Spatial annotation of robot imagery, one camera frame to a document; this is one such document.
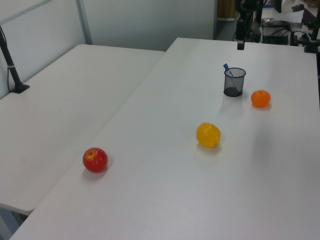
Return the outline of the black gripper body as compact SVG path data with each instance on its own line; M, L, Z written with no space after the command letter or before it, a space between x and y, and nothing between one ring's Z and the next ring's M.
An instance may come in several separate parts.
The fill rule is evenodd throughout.
M236 23L236 40L240 43L244 43L246 39L247 22L243 19L239 19Z

